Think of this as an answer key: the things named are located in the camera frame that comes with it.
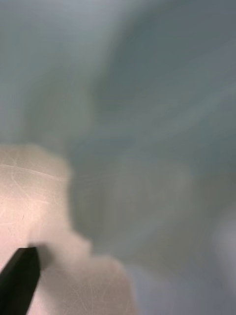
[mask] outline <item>scratched surface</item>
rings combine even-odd
[[[29,315],[134,315],[123,267],[92,258],[90,243],[70,228],[69,176],[62,160],[38,147],[0,148],[0,268],[18,247],[45,243],[53,262],[42,273]]]

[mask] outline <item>blurry background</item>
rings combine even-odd
[[[64,159],[67,229],[142,314],[234,314],[235,2],[0,5],[1,142]]]

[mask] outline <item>black object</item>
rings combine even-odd
[[[0,315],[26,315],[39,277],[37,248],[17,249],[0,273]]]

